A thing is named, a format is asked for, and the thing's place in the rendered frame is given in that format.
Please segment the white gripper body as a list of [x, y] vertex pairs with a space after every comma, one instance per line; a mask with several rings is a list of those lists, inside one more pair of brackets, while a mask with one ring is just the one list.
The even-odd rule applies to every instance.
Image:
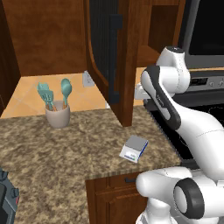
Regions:
[[137, 83], [135, 87], [136, 100], [149, 100], [151, 97], [146, 93], [141, 83]]

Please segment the open wooden cabinet door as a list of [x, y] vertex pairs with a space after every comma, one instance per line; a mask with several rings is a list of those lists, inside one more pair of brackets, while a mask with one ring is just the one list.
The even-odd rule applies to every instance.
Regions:
[[132, 124], [141, 4], [83, 0], [87, 71], [120, 124]]

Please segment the open wooden cabinet interior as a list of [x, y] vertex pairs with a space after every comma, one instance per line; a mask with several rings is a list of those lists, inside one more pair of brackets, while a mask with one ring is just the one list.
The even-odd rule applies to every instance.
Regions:
[[155, 64], [165, 46], [177, 46], [186, 0], [143, 0], [137, 66]]

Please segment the wooden base cabinet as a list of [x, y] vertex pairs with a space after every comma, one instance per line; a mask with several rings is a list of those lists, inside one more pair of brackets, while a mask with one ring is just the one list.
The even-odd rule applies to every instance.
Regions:
[[86, 181], [90, 224], [136, 224], [147, 199], [138, 193], [136, 182], [125, 183], [124, 178], [137, 175], [134, 172]]

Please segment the dark wooden tall cabinet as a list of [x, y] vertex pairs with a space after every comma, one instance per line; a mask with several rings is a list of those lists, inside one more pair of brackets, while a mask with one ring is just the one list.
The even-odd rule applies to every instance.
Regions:
[[3, 1], [0, 0], [0, 116], [6, 109], [20, 77]]

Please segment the teal spoon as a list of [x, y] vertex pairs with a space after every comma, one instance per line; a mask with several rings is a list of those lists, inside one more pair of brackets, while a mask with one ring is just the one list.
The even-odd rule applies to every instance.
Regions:
[[63, 108], [67, 107], [67, 97], [72, 92], [72, 85], [69, 79], [63, 79], [61, 81], [61, 92], [63, 94]]

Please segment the beige utensil pot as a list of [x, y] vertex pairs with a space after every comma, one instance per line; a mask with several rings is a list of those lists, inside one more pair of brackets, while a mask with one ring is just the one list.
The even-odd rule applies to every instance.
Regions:
[[65, 128], [70, 121], [70, 107], [63, 108], [63, 101], [54, 101], [56, 111], [46, 109], [45, 116], [49, 124], [55, 129]]

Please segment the silver black microwave oven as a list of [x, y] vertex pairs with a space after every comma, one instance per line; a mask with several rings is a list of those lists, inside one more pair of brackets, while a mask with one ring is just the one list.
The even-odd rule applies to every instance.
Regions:
[[224, 67], [224, 0], [185, 0], [178, 46], [189, 69]]

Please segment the teal slotted spatula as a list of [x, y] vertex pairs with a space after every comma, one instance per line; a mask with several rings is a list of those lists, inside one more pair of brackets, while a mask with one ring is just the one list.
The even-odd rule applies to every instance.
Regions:
[[55, 107], [53, 105], [53, 91], [49, 89], [48, 84], [39, 83], [37, 85], [37, 90], [41, 99], [45, 102], [46, 108], [51, 111], [55, 111]]

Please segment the dark grey small appliance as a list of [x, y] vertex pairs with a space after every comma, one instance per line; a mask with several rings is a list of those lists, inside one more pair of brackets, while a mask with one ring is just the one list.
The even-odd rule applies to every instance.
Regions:
[[14, 224], [18, 210], [19, 190], [10, 182], [8, 174], [0, 167], [0, 224]]

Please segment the white wall outlet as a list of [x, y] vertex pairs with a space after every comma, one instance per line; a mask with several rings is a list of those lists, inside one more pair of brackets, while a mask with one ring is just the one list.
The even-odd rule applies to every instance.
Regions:
[[85, 71], [82, 74], [82, 84], [83, 87], [93, 87], [95, 85], [93, 79], [91, 78], [90, 74], [88, 73], [88, 71]]

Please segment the wooden wall cabinet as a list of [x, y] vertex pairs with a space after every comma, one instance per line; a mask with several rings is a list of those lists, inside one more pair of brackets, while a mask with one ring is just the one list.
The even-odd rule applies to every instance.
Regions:
[[23, 76], [86, 68], [83, 0], [3, 0]]

